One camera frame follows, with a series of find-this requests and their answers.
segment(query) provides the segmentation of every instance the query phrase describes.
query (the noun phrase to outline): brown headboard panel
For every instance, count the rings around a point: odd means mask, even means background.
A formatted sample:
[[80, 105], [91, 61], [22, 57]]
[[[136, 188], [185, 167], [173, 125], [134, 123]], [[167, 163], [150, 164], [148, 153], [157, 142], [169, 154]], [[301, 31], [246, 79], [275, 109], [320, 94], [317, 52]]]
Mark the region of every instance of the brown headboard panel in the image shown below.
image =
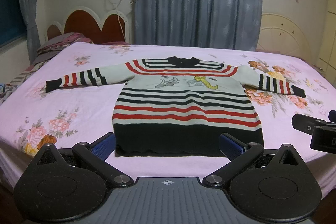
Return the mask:
[[115, 41], [129, 42], [128, 21], [119, 11], [109, 12], [101, 21], [98, 15], [89, 8], [79, 7], [66, 18], [64, 27], [58, 22], [50, 25], [46, 32], [46, 38], [50, 40], [62, 33], [69, 32], [82, 33], [95, 44]]

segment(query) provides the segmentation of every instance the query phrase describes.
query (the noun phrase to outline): window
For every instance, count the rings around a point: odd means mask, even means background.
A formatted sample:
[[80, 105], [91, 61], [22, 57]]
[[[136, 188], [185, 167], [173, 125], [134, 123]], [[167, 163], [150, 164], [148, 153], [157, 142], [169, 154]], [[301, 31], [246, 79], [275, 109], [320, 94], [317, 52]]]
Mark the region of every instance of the window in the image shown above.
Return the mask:
[[26, 34], [19, 0], [0, 0], [0, 47]]

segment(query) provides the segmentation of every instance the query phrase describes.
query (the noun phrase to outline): sweater cuff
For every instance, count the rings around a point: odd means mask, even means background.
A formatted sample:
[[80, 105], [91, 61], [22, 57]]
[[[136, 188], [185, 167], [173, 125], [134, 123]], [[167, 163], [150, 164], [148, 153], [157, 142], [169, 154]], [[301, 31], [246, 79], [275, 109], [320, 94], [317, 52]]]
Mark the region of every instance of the sweater cuff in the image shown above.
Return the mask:
[[47, 81], [47, 85], [45, 87], [45, 93], [59, 89], [59, 86], [61, 84], [62, 84], [62, 78], [59, 78], [57, 80]]
[[292, 85], [292, 89], [293, 89], [293, 93], [294, 93], [293, 95], [300, 96], [302, 98], [306, 98], [305, 90], [300, 89], [295, 85]]

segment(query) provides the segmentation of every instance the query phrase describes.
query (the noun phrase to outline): cream headboard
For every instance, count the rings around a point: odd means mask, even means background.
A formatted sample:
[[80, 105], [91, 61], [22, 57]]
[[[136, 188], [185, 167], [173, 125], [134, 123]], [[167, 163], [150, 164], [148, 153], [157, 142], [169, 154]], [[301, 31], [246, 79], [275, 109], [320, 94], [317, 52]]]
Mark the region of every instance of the cream headboard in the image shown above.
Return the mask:
[[281, 15], [262, 14], [257, 49], [300, 57], [311, 63], [310, 46], [304, 33]]

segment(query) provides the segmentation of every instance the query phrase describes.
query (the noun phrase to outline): sweater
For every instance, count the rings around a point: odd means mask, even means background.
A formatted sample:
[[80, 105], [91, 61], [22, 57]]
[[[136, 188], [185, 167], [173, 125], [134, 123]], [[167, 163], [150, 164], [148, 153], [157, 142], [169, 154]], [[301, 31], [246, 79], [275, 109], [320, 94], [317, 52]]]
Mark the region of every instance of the sweater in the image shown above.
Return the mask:
[[138, 59], [74, 72], [47, 81], [46, 92], [67, 86], [125, 82], [112, 123], [120, 155], [222, 156], [219, 136], [263, 145], [261, 121], [244, 85], [305, 98], [289, 82], [197, 58]]

